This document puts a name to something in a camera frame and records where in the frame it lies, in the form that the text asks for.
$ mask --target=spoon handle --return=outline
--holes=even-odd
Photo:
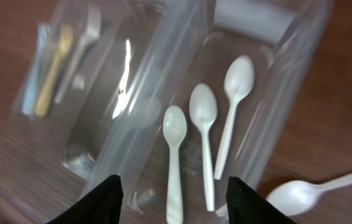
[[[331,180],[327,183],[321,184],[319,187],[322,192],[325,192],[327,190],[338,189],[340,187],[346,187],[349,185],[352,185],[352,174]]]
[[[235,113],[237,104],[230,100],[230,109],[228,110],[226,125],[224,126],[221,137],[219,152],[217,153],[216,168],[214,169],[214,178],[220,180],[226,165],[228,151],[230,149],[232,130],[234,129]]]
[[[206,209],[214,211],[214,179],[211,147],[209,144],[209,131],[202,134],[202,159],[203,159],[203,183],[205,190]]]
[[[179,149],[174,146],[170,146],[166,221],[171,224],[183,223],[183,197],[181,195]]]

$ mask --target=brown wooden surface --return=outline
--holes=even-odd
[[[36,24],[56,0],[0,0],[0,132],[34,53]],[[259,186],[265,196],[292,179],[322,182],[352,171],[352,1],[337,0]],[[0,223],[29,223],[0,197]],[[330,192],[298,223],[352,223],[352,187]]]

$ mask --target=clear plastic tray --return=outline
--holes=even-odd
[[[210,132],[215,164],[229,108],[226,71],[240,55],[253,61],[254,89],[238,105],[223,178],[215,180],[218,209],[226,202],[228,176],[253,188],[259,183],[331,2],[93,3],[102,13],[102,36],[78,69],[84,87],[72,86],[43,119],[20,112],[20,89],[0,139],[0,193],[44,223],[118,174],[124,192],[121,223],[165,223],[169,150],[161,125],[167,107],[178,105],[188,122],[180,150],[184,223],[224,222],[206,211],[201,137],[188,114],[192,90],[204,82],[216,96],[218,115]],[[64,21],[80,35],[86,8],[85,2],[60,3],[50,23],[52,40]],[[251,13],[244,14],[247,8]],[[45,50],[50,54],[52,47]]]

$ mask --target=yellow fork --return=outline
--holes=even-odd
[[[59,68],[70,52],[74,38],[74,32],[70,25],[63,24],[60,28],[59,43],[49,72],[44,80],[39,96],[36,101],[34,112],[39,117],[44,117],[50,108],[54,95],[54,85],[59,74]]]

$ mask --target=beige plastic fork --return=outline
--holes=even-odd
[[[39,117],[44,117],[49,110],[50,103],[54,95],[54,85],[58,77],[59,68],[70,51],[73,39],[73,28],[67,24],[61,25],[57,51],[40,90],[36,107],[34,108],[35,114]]]
[[[69,67],[61,81],[58,92],[55,96],[55,102],[61,103],[64,95],[69,89],[74,73],[83,57],[87,47],[96,42],[100,37],[101,31],[101,11],[96,6],[90,5],[88,8],[88,19],[85,32],[80,36],[75,52],[70,61]]]

